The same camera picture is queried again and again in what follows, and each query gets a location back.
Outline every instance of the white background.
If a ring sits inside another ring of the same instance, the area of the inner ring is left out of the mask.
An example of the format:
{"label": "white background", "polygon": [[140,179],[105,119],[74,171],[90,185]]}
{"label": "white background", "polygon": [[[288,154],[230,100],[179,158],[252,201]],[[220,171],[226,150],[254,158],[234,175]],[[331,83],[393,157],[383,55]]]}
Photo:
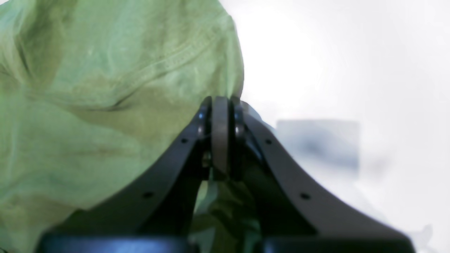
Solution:
{"label": "white background", "polygon": [[281,119],[359,123],[358,188],[450,253],[450,1],[220,0],[242,47],[242,100]]}

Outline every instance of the screw hole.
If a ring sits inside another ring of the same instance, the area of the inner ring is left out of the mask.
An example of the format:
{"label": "screw hole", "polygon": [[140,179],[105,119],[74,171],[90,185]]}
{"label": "screw hole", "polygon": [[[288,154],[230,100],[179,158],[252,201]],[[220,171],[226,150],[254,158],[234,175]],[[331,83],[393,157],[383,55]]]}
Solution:
{"label": "screw hole", "polygon": [[149,198],[153,197],[153,195],[154,195],[153,192],[148,191],[148,192],[145,192],[144,194],[142,194],[142,197],[144,199],[149,199]]}
{"label": "screw hole", "polygon": [[309,194],[306,194],[306,193],[301,193],[301,194],[300,194],[300,197],[301,197],[302,199],[306,199],[306,200],[311,199],[311,196],[309,196]]}

